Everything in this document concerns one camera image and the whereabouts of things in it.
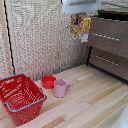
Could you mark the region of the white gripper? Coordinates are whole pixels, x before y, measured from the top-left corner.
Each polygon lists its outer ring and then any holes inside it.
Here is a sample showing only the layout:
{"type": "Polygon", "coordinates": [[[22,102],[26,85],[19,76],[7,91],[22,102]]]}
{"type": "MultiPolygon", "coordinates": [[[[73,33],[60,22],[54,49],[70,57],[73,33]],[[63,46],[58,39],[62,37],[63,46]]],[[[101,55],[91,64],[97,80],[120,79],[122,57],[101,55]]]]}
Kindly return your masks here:
{"type": "Polygon", "coordinates": [[[96,11],[101,5],[101,0],[61,0],[62,13],[65,15],[74,14],[74,25],[78,25],[78,14],[83,13],[88,17],[87,12],[96,11]]]}

